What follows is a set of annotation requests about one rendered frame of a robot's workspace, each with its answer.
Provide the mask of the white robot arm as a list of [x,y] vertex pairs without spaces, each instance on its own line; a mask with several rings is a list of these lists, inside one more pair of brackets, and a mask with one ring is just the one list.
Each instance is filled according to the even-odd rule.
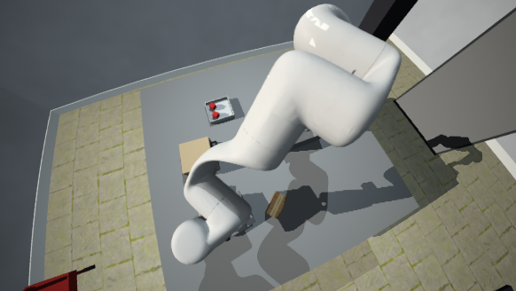
[[199,217],[174,232],[171,247],[179,262],[199,263],[247,228],[252,208],[215,175],[219,161],[276,169],[307,130],[332,146],[354,143],[384,106],[402,62],[394,46],[353,26],[332,4],[300,18],[293,45],[298,51],[276,61],[235,138],[193,164],[184,197]]

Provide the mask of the light wooden cabinet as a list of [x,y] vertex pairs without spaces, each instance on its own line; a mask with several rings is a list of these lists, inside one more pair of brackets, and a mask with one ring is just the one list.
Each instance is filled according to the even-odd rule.
[[213,143],[217,145],[216,141],[212,142],[210,140],[209,142],[209,138],[205,137],[179,144],[182,172],[184,175],[189,176],[193,164],[204,152],[213,146]]

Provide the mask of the brown cardboard box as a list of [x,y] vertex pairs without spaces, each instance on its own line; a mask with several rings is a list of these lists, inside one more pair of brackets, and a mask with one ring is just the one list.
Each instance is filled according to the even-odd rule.
[[265,212],[267,214],[275,217],[276,219],[278,219],[278,217],[281,213],[281,210],[285,205],[286,200],[287,200],[287,197],[284,194],[276,191]]

